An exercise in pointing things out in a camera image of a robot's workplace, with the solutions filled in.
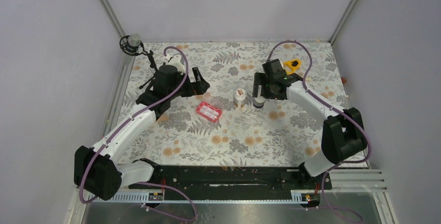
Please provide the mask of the red pill organizer box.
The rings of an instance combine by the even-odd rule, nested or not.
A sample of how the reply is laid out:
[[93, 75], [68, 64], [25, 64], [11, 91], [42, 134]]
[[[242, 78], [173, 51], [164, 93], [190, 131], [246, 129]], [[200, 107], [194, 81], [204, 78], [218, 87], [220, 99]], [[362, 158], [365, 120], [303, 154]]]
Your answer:
[[202, 95], [201, 102], [196, 107], [196, 113], [212, 123], [219, 121], [222, 116], [224, 104], [209, 93]]

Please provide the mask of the white dark pill bottle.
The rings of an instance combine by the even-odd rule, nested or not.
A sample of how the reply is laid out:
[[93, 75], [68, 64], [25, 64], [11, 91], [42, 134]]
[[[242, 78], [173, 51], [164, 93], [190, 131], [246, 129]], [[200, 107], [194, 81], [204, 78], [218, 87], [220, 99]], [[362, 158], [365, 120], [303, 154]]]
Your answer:
[[253, 106], [257, 109], [261, 109], [266, 102], [265, 98], [253, 98]]

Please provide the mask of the white orange pill bottle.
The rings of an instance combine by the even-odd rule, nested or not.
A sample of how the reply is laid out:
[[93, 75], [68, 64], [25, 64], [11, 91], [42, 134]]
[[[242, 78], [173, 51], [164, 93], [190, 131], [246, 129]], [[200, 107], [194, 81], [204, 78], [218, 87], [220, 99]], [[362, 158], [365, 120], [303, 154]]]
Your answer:
[[235, 104], [236, 108], [244, 109], [246, 98], [247, 98], [247, 94], [246, 94], [245, 89], [237, 88], [235, 90], [235, 94], [234, 94], [234, 104]]

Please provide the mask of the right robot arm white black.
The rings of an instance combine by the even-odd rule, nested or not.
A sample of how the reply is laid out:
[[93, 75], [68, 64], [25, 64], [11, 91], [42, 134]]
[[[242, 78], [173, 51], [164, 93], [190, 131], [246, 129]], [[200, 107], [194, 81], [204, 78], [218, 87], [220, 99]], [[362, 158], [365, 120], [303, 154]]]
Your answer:
[[365, 150], [368, 142], [360, 112], [343, 109], [305, 87], [304, 79], [288, 74], [278, 59], [267, 61], [254, 74], [252, 97], [258, 100], [288, 100], [322, 124], [321, 150], [300, 165], [299, 184], [310, 189], [319, 175]]

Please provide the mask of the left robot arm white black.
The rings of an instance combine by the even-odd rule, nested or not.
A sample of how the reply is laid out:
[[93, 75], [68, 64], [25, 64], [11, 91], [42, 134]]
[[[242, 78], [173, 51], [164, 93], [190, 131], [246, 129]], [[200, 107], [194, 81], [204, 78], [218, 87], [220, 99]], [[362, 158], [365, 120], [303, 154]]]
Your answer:
[[112, 198], [121, 187], [139, 182], [148, 188], [157, 187], [161, 175], [152, 162], [139, 159], [122, 164], [120, 160], [127, 147], [170, 108], [172, 100], [207, 92], [210, 84], [197, 67], [191, 70], [194, 82], [184, 68], [170, 64], [160, 66], [123, 122], [92, 147], [81, 146], [76, 150], [74, 184], [102, 200]]

